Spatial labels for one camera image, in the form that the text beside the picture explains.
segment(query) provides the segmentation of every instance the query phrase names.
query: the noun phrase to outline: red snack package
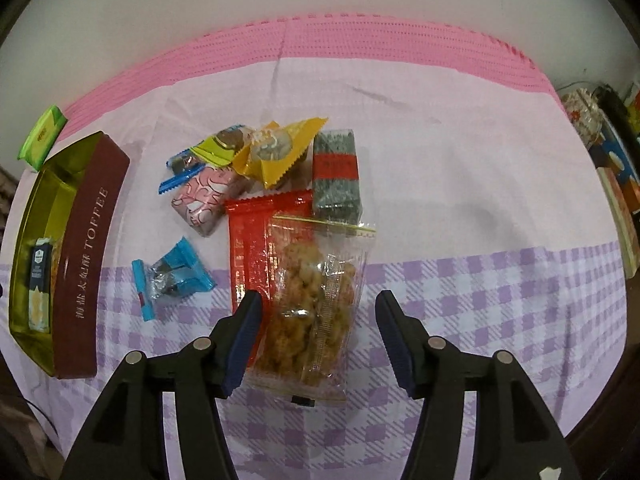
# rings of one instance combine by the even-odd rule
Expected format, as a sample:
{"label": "red snack package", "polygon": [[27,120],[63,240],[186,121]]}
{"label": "red snack package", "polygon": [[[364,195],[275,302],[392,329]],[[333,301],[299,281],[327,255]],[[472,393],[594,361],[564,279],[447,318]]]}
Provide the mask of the red snack package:
{"label": "red snack package", "polygon": [[313,192],[310,189],[269,196],[229,200],[225,202],[229,216],[229,249],[231,301],[236,311],[246,290],[262,295],[262,325],[256,338],[249,366],[254,362],[264,328],[270,320],[271,298],[275,294],[274,277],[270,276],[270,258],[274,257],[270,221],[277,212],[310,217]]}

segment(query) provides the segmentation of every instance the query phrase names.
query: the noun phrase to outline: purple checkered pattern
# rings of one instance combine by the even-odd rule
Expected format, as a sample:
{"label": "purple checkered pattern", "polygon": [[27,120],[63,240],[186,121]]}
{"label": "purple checkered pattern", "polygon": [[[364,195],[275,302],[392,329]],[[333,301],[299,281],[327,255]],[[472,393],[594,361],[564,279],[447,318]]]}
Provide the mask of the purple checkered pattern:
{"label": "purple checkered pattern", "polygon": [[[130,269],[103,269],[98,306],[98,375],[57,381],[70,412],[52,413],[69,445],[113,369],[131,349],[174,352],[209,333],[228,315],[228,271],[219,286],[143,323]],[[4,272],[2,283],[7,283]],[[374,320],[374,300],[390,289],[404,311],[463,351],[490,355],[508,349],[518,358],[556,418],[564,398],[590,380],[606,352],[626,334],[626,298],[617,242],[548,251],[530,248],[485,256],[367,267],[366,285],[346,374],[341,407],[301,408],[243,385],[219,403],[236,464],[271,464],[283,470],[327,470],[396,460],[408,454],[421,403],[398,388]],[[465,404],[464,431],[473,428],[474,400]],[[175,418],[168,402],[165,416]],[[72,419],[64,423],[64,418]],[[167,424],[175,440],[175,423]]]}

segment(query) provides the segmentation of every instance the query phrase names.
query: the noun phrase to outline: checkered tablecloth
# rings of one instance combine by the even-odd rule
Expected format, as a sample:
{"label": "checkered tablecloth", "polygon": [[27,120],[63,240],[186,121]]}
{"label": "checkered tablecloth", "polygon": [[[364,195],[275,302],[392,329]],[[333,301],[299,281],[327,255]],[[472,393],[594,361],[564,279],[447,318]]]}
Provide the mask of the checkered tablecloth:
{"label": "checkered tablecloth", "polygon": [[[327,115],[331,128],[352,128],[363,196],[378,202],[348,400],[302,408],[242,385],[220,401],[242,480],[399,478],[421,403],[397,386],[375,325],[383,289],[463,351],[513,352],[564,433],[622,354],[625,283],[606,197],[549,81],[499,40],[379,16],[259,23],[167,52],[65,111],[56,150],[103,130],[131,159],[100,277],[97,375],[47,378],[11,338],[0,299],[2,353],[24,395],[51,416],[58,436],[49,434],[65,454],[127,352],[178,351],[230,313],[226,225],[199,237],[157,189],[169,156],[239,121]],[[23,175],[8,221],[5,290],[33,181]],[[130,262],[156,261],[183,235],[218,286],[143,322]],[[474,408],[468,395],[459,479],[472,455]],[[168,465],[180,479],[171,396],[164,416]]]}

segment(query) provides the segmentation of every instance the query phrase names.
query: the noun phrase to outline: pink tablecloth border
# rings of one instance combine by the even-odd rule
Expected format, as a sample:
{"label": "pink tablecloth border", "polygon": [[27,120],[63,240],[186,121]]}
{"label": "pink tablecloth border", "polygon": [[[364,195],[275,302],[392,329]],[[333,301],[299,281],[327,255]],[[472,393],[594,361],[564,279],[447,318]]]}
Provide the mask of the pink tablecloth border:
{"label": "pink tablecloth border", "polygon": [[558,100],[548,78],[532,60],[487,34],[376,14],[312,14],[206,34],[125,70],[65,109],[69,121],[60,140],[154,88],[283,57],[441,66],[516,90],[544,92]]}

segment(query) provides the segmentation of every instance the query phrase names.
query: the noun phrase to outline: open box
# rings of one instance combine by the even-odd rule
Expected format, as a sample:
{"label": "open box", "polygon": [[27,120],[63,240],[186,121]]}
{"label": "open box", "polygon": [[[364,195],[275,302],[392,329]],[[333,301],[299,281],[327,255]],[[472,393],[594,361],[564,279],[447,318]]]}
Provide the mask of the open box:
{"label": "open box", "polygon": [[[103,132],[47,160],[27,202],[15,247],[9,330],[50,376],[92,377],[97,371],[95,321],[102,256],[129,157]],[[31,251],[38,238],[62,240],[50,332],[29,327]]]}

